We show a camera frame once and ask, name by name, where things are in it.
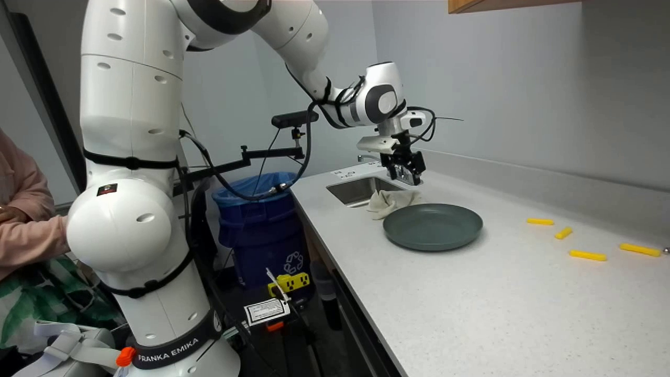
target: dark plate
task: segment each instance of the dark plate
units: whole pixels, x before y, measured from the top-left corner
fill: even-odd
[[[422,203],[403,208],[383,219],[385,236],[412,252],[451,252],[472,245],[482,232],[482,218],[458,205]]]

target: person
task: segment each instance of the person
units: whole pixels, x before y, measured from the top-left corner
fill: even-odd
[[[111,296],[97,292],[68,256],[65,228],[45,174],[0,129],[0,350],[40,352],[40,320],[124,324]]]

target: yellow sponge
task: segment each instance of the yellow sponge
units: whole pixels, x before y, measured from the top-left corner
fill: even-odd
[[[554,218],[528,218],[528,225],[535,225],[535,227],[554,227]]]
[[[600,254],[600,252],[571,249],[570,256],[571,256],[571,258],[581,258],[581,260],[608,262],[608,256],[606,256],[606,254]]]
[[[565,228],[557,230],[557,235],[554,235],[554,236],[559,239],[559,240],[564,240],[564,239],[568,239],[570,235],[571,235],[571,228],[565,227]]]
[[[647,245],[636,245],[636,243],[621,243],[621,248],[629,254],[641,254],[641,256],[651,256],[651,258],[661,256],[661,249],[657,249],[657,248],[647,248]]]

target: sink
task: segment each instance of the sink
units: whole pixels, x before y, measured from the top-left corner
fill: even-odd
[[[369,201],[377,190],[403,190],[377,176],[366,176],[341,184],[327,187],[344,205]]]

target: cabinet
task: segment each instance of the cabinet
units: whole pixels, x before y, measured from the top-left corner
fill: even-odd
[[[562,2],[578,2],[578,0],[448,0],[448,13],[477,13],[477,10],[495,10],[495,9],[562,5]]]

